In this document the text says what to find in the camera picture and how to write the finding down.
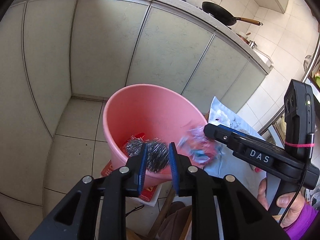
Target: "red box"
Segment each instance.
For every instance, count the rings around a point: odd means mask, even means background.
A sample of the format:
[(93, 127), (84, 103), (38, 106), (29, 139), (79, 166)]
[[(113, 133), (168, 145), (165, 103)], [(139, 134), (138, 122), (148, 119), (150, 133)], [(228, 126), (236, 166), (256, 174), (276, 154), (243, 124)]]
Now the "red box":
[[(113, 167), (110, 160), (108, 164), (104, 167), (104, 169), (101, 171), (101, 176), (102, 177), (109, 176), (111, 172), (113, 172)], [(157, 186), (143, 189), (139, 198), (145, 202), (150, 202), (154, 193), (156, 192), (156, 189), (157, 189)]]

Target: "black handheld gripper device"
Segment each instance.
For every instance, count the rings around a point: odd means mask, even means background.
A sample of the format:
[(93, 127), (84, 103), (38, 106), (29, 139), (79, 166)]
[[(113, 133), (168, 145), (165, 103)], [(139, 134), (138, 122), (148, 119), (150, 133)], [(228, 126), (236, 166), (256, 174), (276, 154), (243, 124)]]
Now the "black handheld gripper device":
[(276, 205), (279, 196), (297, 192), (302, 186), (314, 189), (320, 173), (310, 164), (315, 131), (312, 88), (291, 80), (284, 96), (284, 107), (285, 149), (223, 125), (204, 127), (204, 134), (226, 144), (233, 150), (233, 156), (267, 172), (266, 198), (271, 215), (284, 213), (284, 209)]
[[(291, 80), (284, 95), (284, 120), (287, 124), (284, 150), (291, 157), (309, 165), (313, 150), (313, 146), (310, 146), (314, 142), (315, 132), (313, 92), (309, 85)], [(288, 165), (282, 172), (289, 176), (294, 173), (299, 174), (298, 171), (301, 169), (297, 168)], [(266, 198), (272, 215), (284, 213), (285, 209), (276, 205), (278, 197), (285, 193), (296, 192), (299, 190), (299, 184), (299, 180), (292, 183), (267, 173)]]

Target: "floor grout line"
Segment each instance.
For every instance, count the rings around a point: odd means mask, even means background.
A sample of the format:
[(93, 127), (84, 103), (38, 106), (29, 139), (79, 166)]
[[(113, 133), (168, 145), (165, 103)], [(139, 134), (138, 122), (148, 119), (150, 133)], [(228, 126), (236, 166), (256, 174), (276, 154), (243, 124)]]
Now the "floor grout line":
[(50, 189), (50, 188), (47, 188), (47, 187), (44, 187), (45, 189), (48, 189), (48, 190), (51, 190), (51, 191), (54, 191), (54, 192), (57, 192), (57, 193), (61, 193), (61, 194), (64, 194), (66, 195), (66, 193), (63, 193), (63, 192), (60, 192), (60, 191), (57, 191), (57, 190), (53, 190), (53, 189)]
[(13, 199), (13, 200), (16, 200), (16, 201), (19, 201), (19, 202), (25, 203), (25, 204), (29, 204), (29, 205), (33, 205), (33, 206), (37, 206), (37, 207), (43, 207), (43, 206), (41, 206), (41, 205), (32, 204), (32, 203), (29, 203), (29, 202), (25, 202), (25, 201), (22, 201), (22, 200), (18, 200), (18, 199), (16, 199), (16, 198), (14, 198), (14, 197), (10, 197), (10, 196), (8, 196), (8, 195), (6, 195), (6, 194), (2, 193), (2, 192), (0, 192), (0, 194), (1, 194), (1, 195), (3, 195), (3, 196), (6, 196), (6, 197), (8, 197), (8, 198), (11, 198), (11, 199)]
[(93, 176), (94, 151), (95, 151), (95, 147), (96, 147), (96, 138), (97, 138), (97, 133), (98, 133), (98, 127), (99, 127), (99, 121), (100, 121), (100, 115), (101, 115), (101, 111), (102, 111), (102, 106), (103, 106), (103, 103), (101, 103), (101, 108), (100, 108), (100, 113), (99, 113), (99, 118), (98, 118), (98, 124), (97, 124), (97, 129), (96, 129), (96, 136), (95, 136), (95, 138), (94, 138), (93, 155), (92, 155), (91, 176)]
[(57, 133), (56, 133), (56, 135), (65, 136), (65, 137), (70, 137), (70, 138), (76, 138), (76, 139), (81, 139), (81, 140), (95, 141), (95, 140), (92, 140), (92, 139), (84, 139), (84, 138), (79, 138), (79, 137), (74, 137), (74, 136), (68, 136), (68, 135), (62, 135), (62, 134), (57, 134)]

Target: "cabinet door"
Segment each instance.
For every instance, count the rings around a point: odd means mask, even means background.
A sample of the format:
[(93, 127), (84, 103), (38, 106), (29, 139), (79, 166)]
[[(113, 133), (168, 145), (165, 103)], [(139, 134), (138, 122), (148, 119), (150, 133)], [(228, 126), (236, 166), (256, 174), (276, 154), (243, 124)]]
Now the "cabinet door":
[(34, 0), (27, 4), (24, 52), (30, 86), (53, 136), (71, 97), (69, 43), (76, 0)]
[(212, 33), (187, 19), (151, 8), (127, 85), (147, 83), (181, 94), (211, 37)]
[(24, 6), (9, 8), (0, 22), (0, 192), (42, 205), (52, 140), (34, 104), (23, 65)]
[(237, 113), (265, 79), (266, 74), (249, 62), (231, 88), (221, 99), (226, 107)]
[(109, 98), (124, 87), (147, 8), (123, 0), (79, 0), (72, 34), (73, 93)]
[(182, 95), (207, 113), (213, 97), (221, 100), (247, 63), (247, 58), (215, 36)]

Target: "hand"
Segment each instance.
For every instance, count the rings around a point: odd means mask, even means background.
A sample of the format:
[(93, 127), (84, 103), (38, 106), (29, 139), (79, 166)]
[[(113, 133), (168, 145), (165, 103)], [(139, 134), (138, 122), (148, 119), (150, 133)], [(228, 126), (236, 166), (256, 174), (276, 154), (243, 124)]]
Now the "hand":
[[(267, 180), (263, 179), (259, 185), (257, 200), (260, 202), (260, 204), (266, 210), (268, 210), (269, 205), (268, 205), (268, 201), (266, 199), (266, 188), (267, 188)], [(286, 208), (288, 206), (288, 204), (290, 203), (290, 201), (292, 200), (294, 194), (295, 194), (295, 192), (291, 192), (291, 193), (283, 194), (280, 197), (278, 197), (277, 206), (281, 207), (281, 208)], [(292, 203), (292, 205), (287, 213), (287, 216), (282, 220), (280, 226), (282, 228), (285, 228), (285, 227), (288, 227), (289, 225), (291, 225), (292, 223), (294, 223), (298, 219), (298, 217), (301, 213), (301, 210), (304, 207), (304, 204), (305, 204), (305, 199), (302, 196), (302, 194), (299, 193), (297, 198)]]

